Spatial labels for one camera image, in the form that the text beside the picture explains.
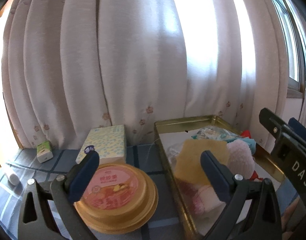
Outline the person's hand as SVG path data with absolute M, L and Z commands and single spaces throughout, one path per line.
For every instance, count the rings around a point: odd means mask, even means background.
M 299 222 L 306 214 L 306 209 L 303 201 L 298 196 L 293 202 L 286 208 L 284 214 L 281 217 L 282 235 L 283 237 L 290 236 Z

